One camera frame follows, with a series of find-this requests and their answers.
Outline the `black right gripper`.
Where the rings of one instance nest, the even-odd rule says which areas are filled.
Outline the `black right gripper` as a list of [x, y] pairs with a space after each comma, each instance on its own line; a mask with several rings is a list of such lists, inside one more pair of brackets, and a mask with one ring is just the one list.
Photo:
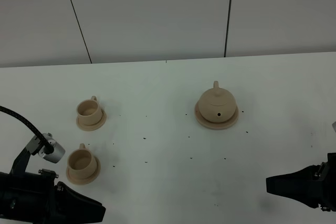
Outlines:
[[320, 205], [322, 211], [335, 211], [335, 153], [328, 153], [320, 165], [266, 178], [266, 191], [311, 208]]

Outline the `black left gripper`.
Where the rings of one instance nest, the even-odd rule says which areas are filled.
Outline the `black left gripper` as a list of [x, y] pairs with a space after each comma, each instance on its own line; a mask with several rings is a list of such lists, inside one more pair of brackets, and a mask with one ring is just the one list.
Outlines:
[[47, 221], [55, 213], [63, 223], [100, 223], [102, 203], [72, 190], [58, 175], [42, 169], [38, 174], [1, 173], [1, 218], [15, 221]]

